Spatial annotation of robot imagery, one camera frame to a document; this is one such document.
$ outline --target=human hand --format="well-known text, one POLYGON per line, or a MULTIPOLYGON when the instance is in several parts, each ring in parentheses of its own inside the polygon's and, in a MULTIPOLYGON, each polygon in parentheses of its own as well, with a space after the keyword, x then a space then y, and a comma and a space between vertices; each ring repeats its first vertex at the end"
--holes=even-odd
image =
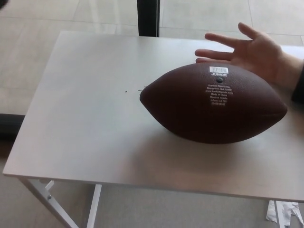
POLYGON ((255 73, 269 83, 294 89, 303 68, 303 61, 284 53, 267 34, 243 23, 239 23, 238 28, 252 40, 207 33, 206 39, 232 47, 234 51, 229 53, 198 49, 195 51, 195 55, 199 57, 196 62, 232 64, 255 73))

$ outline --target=tiled floor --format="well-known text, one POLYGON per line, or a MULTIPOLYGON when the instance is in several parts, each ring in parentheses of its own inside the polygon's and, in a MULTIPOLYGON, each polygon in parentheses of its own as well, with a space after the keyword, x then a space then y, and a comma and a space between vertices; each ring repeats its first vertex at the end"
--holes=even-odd
MULTIPOLYGON (((170 38, 203 39, 207 31, 246 38, 237 30, 242 21, 280 44, 301 46, 303 12, 303 0, 161 0, 160 32, 170 38)), ((136 0, 10 0, 0 12, 0 113, 26 113, 61 30, 137 36, 136 0)), ((4 162, 0 159, 1 170, 4 162)), ((54 192, 79 222, 86 186, 59 184, 54 192)), ((0 176, 0 202, 0 227, 61 227, 12 178, 0 176)), ((106 187, 96 227, 276 227, 264 220, 266 205, 263 200, 106 187)), ((292 227, 298 227, 296 220, 292 227)))

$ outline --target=dark sleeve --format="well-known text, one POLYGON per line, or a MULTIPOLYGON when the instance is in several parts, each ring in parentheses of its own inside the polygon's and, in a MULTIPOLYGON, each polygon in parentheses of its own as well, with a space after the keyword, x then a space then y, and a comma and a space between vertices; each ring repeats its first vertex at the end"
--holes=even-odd
POLYGON ((304 67, 302 69, 300 79, 291 96, 291 100, 300 104, 304 104, 304 67))

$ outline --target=football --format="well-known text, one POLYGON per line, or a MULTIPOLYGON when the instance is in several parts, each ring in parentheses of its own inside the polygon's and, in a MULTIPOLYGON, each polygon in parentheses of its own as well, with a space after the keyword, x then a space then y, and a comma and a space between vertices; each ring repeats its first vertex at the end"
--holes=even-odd
POLYGON ((140 101, 172 133, 214 144, 254 137, 287 112, 265 80, 220 63, 196 63, 172 70, 145 87, 140 101))

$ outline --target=barcode label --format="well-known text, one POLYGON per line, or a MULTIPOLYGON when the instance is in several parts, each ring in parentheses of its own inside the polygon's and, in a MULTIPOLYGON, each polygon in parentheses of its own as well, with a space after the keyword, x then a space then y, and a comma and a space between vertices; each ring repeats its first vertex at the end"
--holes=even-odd
POLYGON ((228 68, 227 67, 217 67, 217 66, 210 66, 209 68, 210 73, 223 73, 228 74, 228 68))

